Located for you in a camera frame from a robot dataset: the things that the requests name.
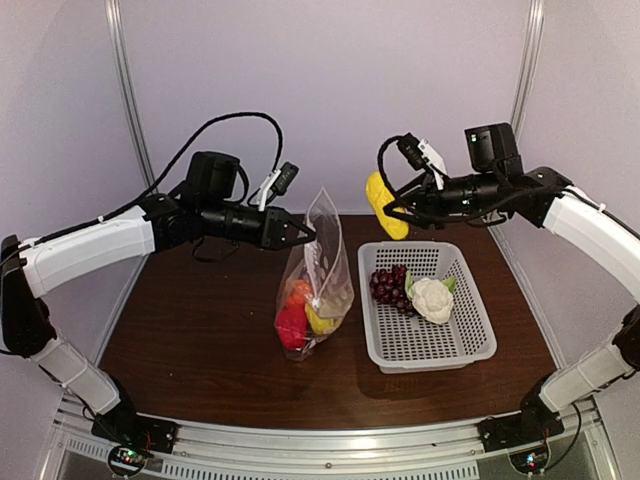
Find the orange toy pumpkin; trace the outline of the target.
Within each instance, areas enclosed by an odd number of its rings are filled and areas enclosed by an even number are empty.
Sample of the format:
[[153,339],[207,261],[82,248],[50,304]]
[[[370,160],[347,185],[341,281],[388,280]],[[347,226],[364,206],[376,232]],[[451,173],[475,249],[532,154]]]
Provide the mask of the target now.
[[309,298],[313,298],[313,289],[308,281],[296,279],[291,284],[291,292],[285,301],[287,308],[303,307]]

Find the yellow toy fruit front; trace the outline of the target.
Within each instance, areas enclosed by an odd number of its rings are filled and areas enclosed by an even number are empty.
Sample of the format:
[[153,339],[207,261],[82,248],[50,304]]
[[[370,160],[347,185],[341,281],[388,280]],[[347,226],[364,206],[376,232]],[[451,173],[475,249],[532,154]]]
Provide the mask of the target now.
[[330,335],[336,329],[335,320],[333,318],[320,317],[309,303],[305,305],[305,315],[311,327],[312,332],[317,336]]

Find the clear zip top bag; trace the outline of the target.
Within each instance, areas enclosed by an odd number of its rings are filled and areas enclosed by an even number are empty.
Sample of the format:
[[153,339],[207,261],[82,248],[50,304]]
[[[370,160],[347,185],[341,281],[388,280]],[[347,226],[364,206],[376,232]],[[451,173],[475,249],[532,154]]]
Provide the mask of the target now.
[[[313,289],[313,298],[309,298],[306,304],[311,304],[320,317],[333,318],[336,331],[355,298],[342,222],[333,200],[324,188],[319,190],[304,216],[307,223],[316,230],[316,240],[292,248],[276,297],[276,317],[281,310],[287,308],[285,301],[291,292],[293,281],[303,279],[308,281]],[[317,336],[307,321],[304,347],[286,350],[281,345],[279,337],[278,339],[287,358],[303,361],[312,354],[318,344],[333,333]]]

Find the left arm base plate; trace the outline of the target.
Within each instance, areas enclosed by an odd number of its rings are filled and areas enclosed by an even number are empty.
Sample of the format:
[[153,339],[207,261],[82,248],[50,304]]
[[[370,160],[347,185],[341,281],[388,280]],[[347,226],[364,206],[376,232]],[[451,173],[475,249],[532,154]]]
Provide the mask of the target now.
[[151,453],[173,452],[178,424],[147,416],[137,416],[133,424],[117,426],[98,416],[92,423],[91,433],[136,451]]

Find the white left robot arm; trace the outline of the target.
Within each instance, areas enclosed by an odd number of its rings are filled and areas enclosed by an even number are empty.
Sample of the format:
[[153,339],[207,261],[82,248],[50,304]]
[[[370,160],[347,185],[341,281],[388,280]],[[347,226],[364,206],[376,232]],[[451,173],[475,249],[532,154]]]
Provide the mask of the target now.
[[50,322],[43,298],[57,287],[121,261],[147,257],[207,237],[279,251],[315,240],[295,216],[271,207],[298,173],[285,163],[263,181],[257,206],[231,198],[238,158],[201,151],[186,178],[168,194],[145,196],[111,217],[59,236],[1,243],[1,334],[8,354],[36,363],[84,401],[94,424],[123,444],[137,442],[144,424],[124,388],[92,364]]

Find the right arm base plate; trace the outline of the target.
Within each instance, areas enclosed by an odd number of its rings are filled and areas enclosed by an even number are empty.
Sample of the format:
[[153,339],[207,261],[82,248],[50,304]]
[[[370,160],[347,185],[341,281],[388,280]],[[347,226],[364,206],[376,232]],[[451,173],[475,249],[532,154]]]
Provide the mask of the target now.
[[477,424],[477,429],[486,453],[539,444],[565,431],[559,418],[552,416],[538,421],[526,418],[522,413],[485,418]]

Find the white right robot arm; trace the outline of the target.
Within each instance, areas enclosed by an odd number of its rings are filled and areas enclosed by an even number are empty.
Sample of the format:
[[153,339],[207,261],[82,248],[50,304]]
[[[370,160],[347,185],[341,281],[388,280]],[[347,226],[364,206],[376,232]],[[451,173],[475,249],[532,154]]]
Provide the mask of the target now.
[[[447,174],[443,160],[425,140],[410,133],[385,140],[377,154],[378,171],[384,173],[386,150],[395,146],[419,175],[400,188],[382,175],[391,195],[384,213],[423,229],[472,225],[491,214],[505,222],[518,214],[578,248],[633,298],[639,296],[638,233],[557,171],[525,171],[510,124],[470,128],[465,140],[474,172],[460,177]],[[482,421],[485,447],[542,441],[563,432],[560,411],[638,370],[639,310],[633,308],[603,345],[537,382],[521,401],[519,413]]]

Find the red toy bell pepper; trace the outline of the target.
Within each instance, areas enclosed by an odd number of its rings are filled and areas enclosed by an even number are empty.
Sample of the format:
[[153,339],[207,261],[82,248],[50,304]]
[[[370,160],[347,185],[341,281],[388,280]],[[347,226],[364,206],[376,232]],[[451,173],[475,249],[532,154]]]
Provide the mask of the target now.
[[286,350],[296,350],[306,345],[307,317],[302,306],[284,308],[275,322],[281,345]]

